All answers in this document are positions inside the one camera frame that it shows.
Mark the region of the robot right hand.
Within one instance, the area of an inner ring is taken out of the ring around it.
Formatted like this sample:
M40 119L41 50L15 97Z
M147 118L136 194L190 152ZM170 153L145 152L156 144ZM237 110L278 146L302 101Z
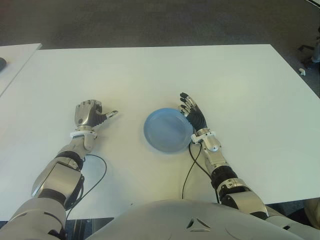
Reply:
M180 113L188 120L195 131L207 128L207 122L197 103L187 93L180 93L182 104L178 107Z

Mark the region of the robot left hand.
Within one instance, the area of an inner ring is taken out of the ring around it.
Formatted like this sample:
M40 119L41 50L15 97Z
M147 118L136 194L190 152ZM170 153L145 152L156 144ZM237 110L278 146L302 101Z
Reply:
M97 129L106 120L114 117L119 112L113 110L103 113L102 103L95 99L81 102L75 107L74 122L77 131Z

